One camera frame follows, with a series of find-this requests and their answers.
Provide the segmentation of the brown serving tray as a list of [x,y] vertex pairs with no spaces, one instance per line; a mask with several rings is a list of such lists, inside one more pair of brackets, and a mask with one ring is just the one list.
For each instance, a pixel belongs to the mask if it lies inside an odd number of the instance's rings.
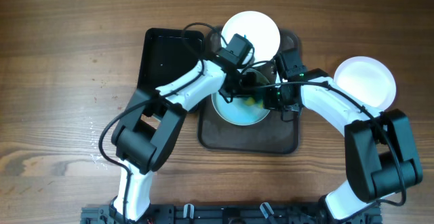
[[209,150],[291,154],[300,145],[300,111],[275,111],[251,126],[236,126],[217,114],[212,95],[200,106],[198,141]]

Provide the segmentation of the white plate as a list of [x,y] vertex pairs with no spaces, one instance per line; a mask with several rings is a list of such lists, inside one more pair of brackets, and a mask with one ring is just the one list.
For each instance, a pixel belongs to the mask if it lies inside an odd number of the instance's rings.
[[342,62],[335,71],[334,82],[361,102],[383,111],[393,104],[397,93],[390,70],[367,56],[354,56]]
[[270,113],[268,109],[246,106],[242,98],[236,98],[228,103],[218,92],[212,94],[212,104],[223,120],[236,126],[257,124]]
[[280,46],[281,37],[277,25],[261,12],[245,11],[232,16],[223,26],[221,35],[229,42],[235,33],[245,37],[254,47],[254,51],[250,51],[243,64],[251,60],[270,60]]

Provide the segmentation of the black water tray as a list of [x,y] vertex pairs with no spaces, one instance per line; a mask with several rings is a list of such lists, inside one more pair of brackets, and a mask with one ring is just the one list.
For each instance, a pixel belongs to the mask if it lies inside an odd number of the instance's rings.
[[154,90],[189,72],[198,60],[185,44],[201,53],[203,42],[204,36],[199,31],[182,33],[175,29],[148,29],[144,37],[137,88]]

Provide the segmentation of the white plate front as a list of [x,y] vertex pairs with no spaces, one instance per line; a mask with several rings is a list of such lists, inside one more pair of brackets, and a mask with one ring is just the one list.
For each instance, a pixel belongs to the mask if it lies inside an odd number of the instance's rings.
[[361,102],[383,111],[393,104],[397,93],[390,70],[367,56],[354,56],[342,62],[335,71],[334,82]]

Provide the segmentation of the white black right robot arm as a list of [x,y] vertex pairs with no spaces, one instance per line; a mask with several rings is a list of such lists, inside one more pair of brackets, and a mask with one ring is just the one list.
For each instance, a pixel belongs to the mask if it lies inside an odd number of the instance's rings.
[[380,204],[403,206],[407,189],[422,181],[410,121],[399,109],[371,107],[317,69],[264,88],[268,109],[306,108],[344,136],[346,181],[321,199],[324,217],[343,223]]

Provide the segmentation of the white plate back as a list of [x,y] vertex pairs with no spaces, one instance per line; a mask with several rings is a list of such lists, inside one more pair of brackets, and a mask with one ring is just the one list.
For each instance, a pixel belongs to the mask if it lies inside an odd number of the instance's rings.
[[251,60],[270,60],[280,46],[281,37],[277,25],[261,12],[245,11],[232,16],[223,26],[221,35],[229,42],[235,33],[245,37],[254,47],[254,51],[250,51],[243,64]]

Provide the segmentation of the yellow green sponge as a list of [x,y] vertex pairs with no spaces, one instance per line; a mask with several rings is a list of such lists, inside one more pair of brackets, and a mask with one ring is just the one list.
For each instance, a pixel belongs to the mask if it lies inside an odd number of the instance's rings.
[[263,109],[264,108],[263,99],[261,97],[259,97],[259,96],[249,96],[249,97],[242,98],[242,100],[243,100],[243,103],[246,106],[256,107],[256,108],[259,108],[259,109]]

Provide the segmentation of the black mounting rail base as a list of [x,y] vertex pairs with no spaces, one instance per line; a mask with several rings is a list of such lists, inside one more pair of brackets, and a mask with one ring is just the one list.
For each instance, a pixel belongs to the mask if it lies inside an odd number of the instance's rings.
[[[150,205],[138,221],[127,223],[352,223],[381,224],[379,206],[371,207],[343,221],[332,220],[318,203],[305,202],[288,205],[229,205],[229,206],[174,206],[171,204]],[[124,223],[123,217],[110,205],[82,208],[80,223]]]

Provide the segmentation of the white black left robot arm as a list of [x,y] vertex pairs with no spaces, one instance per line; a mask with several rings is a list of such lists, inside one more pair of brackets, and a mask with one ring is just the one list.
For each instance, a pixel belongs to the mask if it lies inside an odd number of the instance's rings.
[[150,207],[153,175],[172,153],[187,113],[228,78],[216,61],[201,58],[190,66],[177,60],[164,69],[163,85],[139,85],[126,110],[109,123],[122,169],[113,208],[124,223],[140,220]]

